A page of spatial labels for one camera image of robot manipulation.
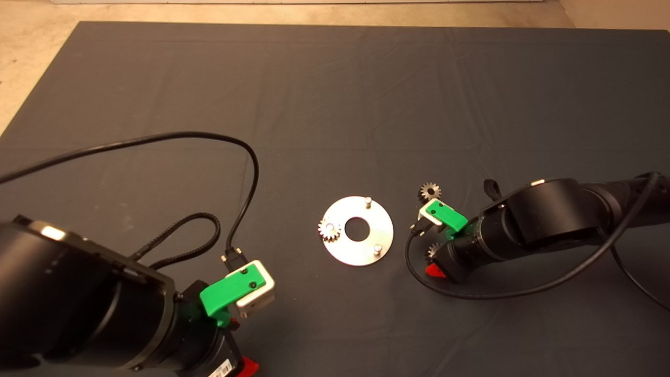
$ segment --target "small metal gear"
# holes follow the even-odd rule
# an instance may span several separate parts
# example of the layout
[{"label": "small metal gear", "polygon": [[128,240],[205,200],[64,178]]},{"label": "small metal gear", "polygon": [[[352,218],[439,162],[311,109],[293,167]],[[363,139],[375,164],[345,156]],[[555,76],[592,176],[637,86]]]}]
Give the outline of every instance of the small metal gear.
[{"label": "small metal gear", "polygon": [[432,244],[428,247],[428,251],[425,253],[425,259],[428,262],[431,262],[433,259],[433,256],[435,255],[436,252],[442,247],[442,244]]},{"label": "small metal gear", "polygon": [[419,201],[423,204],[428,203],[431,199],[439,199],[441,196],[440,186],[433,182],[424,183],[419,189]]},{"label": "small metal gear", "polygon": [[342,227],[339,224],[332,223],[327,219],[321,220],[319,223],[319,235],[324,241],[335,241],[340,237]]}]

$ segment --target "spur gear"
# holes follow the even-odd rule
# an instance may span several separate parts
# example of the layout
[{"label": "spur gear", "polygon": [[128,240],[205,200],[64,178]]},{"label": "spur gear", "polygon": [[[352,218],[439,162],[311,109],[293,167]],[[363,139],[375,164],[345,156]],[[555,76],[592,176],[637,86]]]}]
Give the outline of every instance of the spur gear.
[{"label": "spur gear", "polygon": [[342,226],[335,224],[327,219],[321,220],[319,223],[319,235],[324,241],[334,241],[340,237],[342,233]]},{"label": "spur gear", "polygon": [[430,262],[433,259],[433,256],[435,255],[436,252],[442,247],[442,244],[432,244],[428,246],[428,251],[425,253],[425,259]]},{"label": "spur gear", "polygon": [[423,204],[426,204],[431,199],[439,199],[442,196],[442,190],[436,183],[428,182],[424,183],[421,188],[419,188],[419,194],[417,196]]}]

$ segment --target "floor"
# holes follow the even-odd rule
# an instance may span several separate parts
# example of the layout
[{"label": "floor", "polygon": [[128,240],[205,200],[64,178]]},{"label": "floor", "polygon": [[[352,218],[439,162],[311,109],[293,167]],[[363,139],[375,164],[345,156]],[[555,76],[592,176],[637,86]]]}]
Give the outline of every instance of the floor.
[{"label": "floor", "polygon": [[0,134],[79,21],[670,29],[668,0],[378,5],[53,5],[0,0]]}]

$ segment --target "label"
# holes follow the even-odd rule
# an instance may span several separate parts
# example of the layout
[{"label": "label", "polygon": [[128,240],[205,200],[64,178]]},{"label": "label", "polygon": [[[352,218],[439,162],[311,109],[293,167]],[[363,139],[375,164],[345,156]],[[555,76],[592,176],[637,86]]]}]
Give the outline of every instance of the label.
[{"label": "label", "polygon": [[214,373],[210,374],[209,377],[226,377],[231,372],[232,364],[230,363],[230,360],[226,359],[226,361],[219,365],[219,367],[214,371]]}]

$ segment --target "dark gray mat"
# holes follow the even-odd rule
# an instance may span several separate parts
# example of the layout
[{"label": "dark gray mat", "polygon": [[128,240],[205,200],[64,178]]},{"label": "dark gray mat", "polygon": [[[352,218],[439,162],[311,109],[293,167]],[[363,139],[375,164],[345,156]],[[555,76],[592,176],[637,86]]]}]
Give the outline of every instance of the dark gray mat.
[{"label": "dark gray mat", "polygon": [[[247,140],[261,179],[235,243],[278,289],[237,333],[260,376],[668,376],[670,317],[609,257],[534,297],[472,302],[420,286],[401,249],[425,181],[475,215],[488,202],[484,178],[507,192],[536,178],[670,174],[669,67],[660,31],[81,23],[0,138],[0,171],[165,131]],[[0,215],[130,254],[191,212],[228,229],[249,168],[241,149],[214,142],[111,152],[0,186]],[[316,235],[348,195],[370,195],[395,224],[391,251],[366,268],[337,262]],[[669,230],[619,243],[633,273],[666,292]],[[191,224],[147,261],[209,234]],[[164,271],[180,288],[214,282],[221,251]],[[535,284],[588,252],[489,266],[464,288]],[[17,375],[128,376],[68,366]]]}]

